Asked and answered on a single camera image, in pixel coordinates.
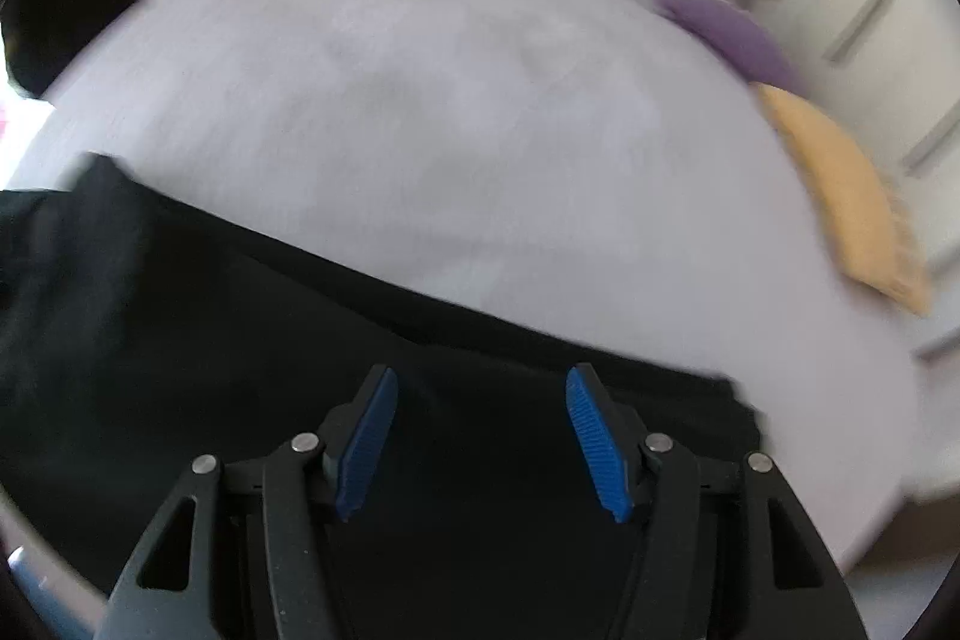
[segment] folded yellow fabric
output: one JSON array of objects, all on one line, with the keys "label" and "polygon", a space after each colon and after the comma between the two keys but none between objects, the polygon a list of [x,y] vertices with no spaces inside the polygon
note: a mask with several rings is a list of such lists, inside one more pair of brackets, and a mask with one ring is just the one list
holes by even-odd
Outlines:
[{"label": "folded yellow fabric", "polygon": [[901,201],[856,142],[803,98],[755,83],[816,199],[841,271],[927,314],[930,282]]}]

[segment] purple fabric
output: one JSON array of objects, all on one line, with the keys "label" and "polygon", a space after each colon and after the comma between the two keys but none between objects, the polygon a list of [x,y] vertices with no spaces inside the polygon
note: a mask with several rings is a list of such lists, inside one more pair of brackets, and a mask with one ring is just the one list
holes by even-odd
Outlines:
[{"label": "purple fabric", "polygon": [[665,18],[709,44],[748,82],[805,97],[800,76],[748,12],[724,0],[658,0]]}]

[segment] ribbed blue pad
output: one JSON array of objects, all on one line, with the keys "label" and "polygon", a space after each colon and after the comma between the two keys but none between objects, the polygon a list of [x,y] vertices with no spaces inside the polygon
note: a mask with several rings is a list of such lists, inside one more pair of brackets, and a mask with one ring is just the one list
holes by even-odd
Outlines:
[{"label": "ribbed blue pad", "polygon": [[340,459],[334,506],[342,521],[363,506],[397,409],[397,375],[387,369]]},{"label": "ribbed blue pad", "polygon": [[627,483],[627,462],[614,444],[583,375],[576,369],[566,375],[566,410],[573,431],[577,432],[600,504],[613,513],[617,523],[629,521],[634,501]]}]

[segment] cabinet handle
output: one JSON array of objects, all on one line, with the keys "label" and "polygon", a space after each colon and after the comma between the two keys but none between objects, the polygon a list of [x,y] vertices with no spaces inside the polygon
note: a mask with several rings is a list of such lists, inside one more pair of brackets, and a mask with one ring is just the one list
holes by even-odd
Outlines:
[{"label": "cabinet handle", "polygon": [[908,177],[923,177],[937,159],[947,153],[960,139],[960,101],[950,107],[937,124],[913,145],[901,160],[901,167]]},{"label": "cabinet handle", "polygon": [[834,66],[845,66],[864,37],[873,29],[895,0],[867,0],[830,45],[824,58]]}]

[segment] silver screw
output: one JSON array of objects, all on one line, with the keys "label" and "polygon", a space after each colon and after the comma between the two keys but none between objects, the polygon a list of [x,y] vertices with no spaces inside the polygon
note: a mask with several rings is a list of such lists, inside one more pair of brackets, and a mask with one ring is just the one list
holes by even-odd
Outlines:
[{"label": "silver screw", "polygon": [[302,432],[290,440],[290,447],[293,448],[296,453],[309,453],[319,444],[320,437],[317,437],[314,432]]},{"label": "silver screw", "polygon": [[751,453],[747,457],[747,463],[754,472],[769,472],[774,468],[774,459],[766,453]]},{"label": "silver screw", "polygon": [[210,453],[204,453],[203,456],[197,456],[193,459],[190,468],[197,475],[205,475],[207,472],[213,472],[217,466],[217,456],[210,456]]},{"label": "silver screw", "polygon": [[673,440],[669,434],[653,432],[653,434],[647,434],[647,438],[643,441],[646,442],[647,447],[654,453],[666,453],[673,448]]}]

